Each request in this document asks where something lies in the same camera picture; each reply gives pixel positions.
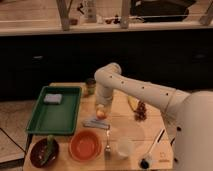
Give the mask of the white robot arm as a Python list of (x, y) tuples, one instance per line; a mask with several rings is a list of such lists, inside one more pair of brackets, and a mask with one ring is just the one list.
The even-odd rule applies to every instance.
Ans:
[(174, 171), (213, 171), (213, 91), (188, 93), (121, 75), (110, 63), (96, 70), (96, 103), (107, 106), (117, 89), (177, 117)]

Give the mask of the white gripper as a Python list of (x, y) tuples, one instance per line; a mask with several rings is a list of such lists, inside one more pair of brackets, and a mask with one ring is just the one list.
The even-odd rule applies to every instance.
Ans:
[(103, 94), (100, 92), (96, 93), (96, 116), (99, 116), (99, 104), (106, 106), (106, 118), (109, 117), (110, 112), (111, 112), (111, 107), (109, 106), (112, 103), (113, 100), (113, 94), (108, 93), (108, 94)]

